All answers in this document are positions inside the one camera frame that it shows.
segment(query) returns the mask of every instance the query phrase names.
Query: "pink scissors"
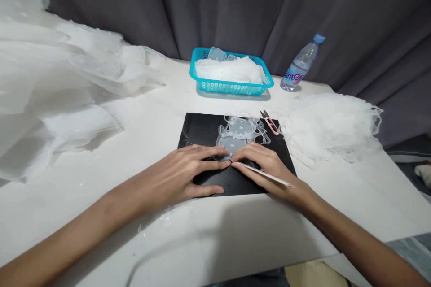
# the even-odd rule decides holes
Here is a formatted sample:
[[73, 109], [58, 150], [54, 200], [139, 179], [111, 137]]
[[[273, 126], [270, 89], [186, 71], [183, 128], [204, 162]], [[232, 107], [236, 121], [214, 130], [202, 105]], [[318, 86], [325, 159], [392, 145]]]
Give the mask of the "pink scissors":
[[266, 123], [268, 124], [269, 128], [271, 129], [271, 131], [273, 132], [274, 135], [279, 135], [280, 131], [277, 128], [277, 126], [275, 125], [274, 121], [271, 119], [271, 117], [269, 116], [268, 112], [266, 112], [265, 110], [262, 112], [260, 112], [260, 114], [262, 115], [262, 117], [265, 119]]

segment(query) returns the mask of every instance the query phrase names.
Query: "clear plastic cutout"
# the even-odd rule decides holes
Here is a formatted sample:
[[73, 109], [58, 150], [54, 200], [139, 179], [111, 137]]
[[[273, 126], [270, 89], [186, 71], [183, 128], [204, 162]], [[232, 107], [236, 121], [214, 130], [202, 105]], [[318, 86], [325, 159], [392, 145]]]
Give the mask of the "clear plastic cutout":
[[241, 113], [241, 116], [229, 116], [224, 119], [228, 123], [226, 127], [219, 126], [219, 136], [216, 145], [223, 145], [230, 152], [229, 156], [221, 160], [230, 160], [236, 151], [250, 142], [255, 142], [256, 138], [262, 137], [262, 144], [269, 144], [264, 124], [258, 118], [253, 118], [249, 113]]

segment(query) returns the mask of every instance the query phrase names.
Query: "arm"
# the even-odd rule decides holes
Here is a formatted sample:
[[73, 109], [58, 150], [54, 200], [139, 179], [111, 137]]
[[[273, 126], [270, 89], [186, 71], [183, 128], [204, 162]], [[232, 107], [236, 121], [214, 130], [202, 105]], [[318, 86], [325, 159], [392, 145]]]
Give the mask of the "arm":
[[[268, 174], [284, 179], [295, 188], [286, 187], [236, 161], [248, 158]], [[326, 203], [309, 185], [296, 178], [277, 154], [256, 143], [239, 149], [232, 158], [237, 168], [268, 192], [299, 207], [341, 250], [358, 271], [375, 286], [430, 286], [407, 262], [344, 214]]]
[[69, 224], [0, 269], [0, 286], [47, 284], [101, 241], [148, 212], [194, 197], [223, 193], [217, 185], [197, 186], [192, 179], [230, 162], [202, 161], [228, 155], [223, 147], [177, 149], [105, 194]]

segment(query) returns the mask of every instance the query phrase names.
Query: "curtain fold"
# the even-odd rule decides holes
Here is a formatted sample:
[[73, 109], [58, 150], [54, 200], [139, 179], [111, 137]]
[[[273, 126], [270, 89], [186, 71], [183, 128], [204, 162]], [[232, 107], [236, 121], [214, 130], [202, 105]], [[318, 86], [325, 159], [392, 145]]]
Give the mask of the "curtain fold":
[[[380, 105], [385, 109], [380, 140], [391, 145], [431, 131], [430, 109], [413, 105], [431, 100], [423, 84], [431, 56], [430, 3], [51, 0], [50, 9], [65, 19], [119, 32], [128, 42], [171, 58], [190, 60], [193, 48], [200, 46], [260, 56], [273, 75], [283, 75], [298, 51], [323, 33], [326, 41], [305, 79]], [[402, 104], [408, 111], [400, 110], [402, 98], [411, 104]], [[397, 130], [385, 125], [396, 117], [404, 118]]]

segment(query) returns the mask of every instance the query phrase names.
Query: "white pencil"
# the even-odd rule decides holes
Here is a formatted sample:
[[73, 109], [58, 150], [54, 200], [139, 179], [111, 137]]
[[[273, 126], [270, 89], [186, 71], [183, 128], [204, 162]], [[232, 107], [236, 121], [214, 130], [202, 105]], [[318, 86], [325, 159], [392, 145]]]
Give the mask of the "white pencil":
[[267, 174], [266, 172], [263, 172], [263, 171], [261, 171], [261, 170], [259, 170], [259, 169], [257, 169], [257, 168], [254, 168], [254, 167], [251, 167], [251, 166], [249, 166], [249, 165], [243, 164], [243, 163], [241, 163], [241, 162], [239, 162], [239, 161], [236, 161], [236, 163], [238, 163], [238, 164], [240, 164], [240, 165], [242, 165], [242, 166], [244, 166], [244, 167], [246, 167], [246, 168], [248, 168], [248, 169], [250, 169], [250, 170], [253, 170], [253, 171], [255, 171], [255, 172], [257, 172], [257, 173], [259, 173], [259, 174], [261, 174], [261, 175], [263, 175], [263, 176], [266, 176], [266, 177], [268, 177], [268, 178], [271, 178], [272, 180], [275, 180], [276, 182], [279, 182], [280, 184], [286, 185], [286, 186], [288, 186], [288, 187], [296, 188], [296, 187], [295, 187], [295, 186], [293, 186], [292, 184], [290, 184], [290, 183], [288, 183], [288, 182], [285, 182], [284, 180], [281, 180], [281, 179], [279, 179], [279, 178], [277, 178], [277, 177], [275, 177], [275, 176], [272, 176], [272, 175], [270, 175], [270, 174]]

